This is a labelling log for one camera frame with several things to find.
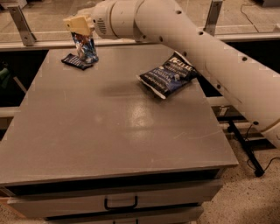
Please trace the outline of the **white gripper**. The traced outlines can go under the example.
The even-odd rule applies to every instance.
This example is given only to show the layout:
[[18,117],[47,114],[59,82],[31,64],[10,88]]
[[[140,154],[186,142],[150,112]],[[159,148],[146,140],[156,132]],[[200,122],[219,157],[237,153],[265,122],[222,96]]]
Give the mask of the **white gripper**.
[[90,36],[93,30],[102,39],[115,39],[116,35],[111,25],[111,14],[116,0],[105,0],[94,7],[78,11],[78,16],[63,19],[70,32]]

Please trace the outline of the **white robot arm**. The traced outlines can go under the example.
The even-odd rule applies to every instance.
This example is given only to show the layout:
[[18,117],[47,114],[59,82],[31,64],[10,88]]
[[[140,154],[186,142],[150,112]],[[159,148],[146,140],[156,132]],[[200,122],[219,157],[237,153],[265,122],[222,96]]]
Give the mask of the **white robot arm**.
[[174,0],[105,0],[64,24],[82,35],[170,47],[280,147],[280,74],[199,29]]

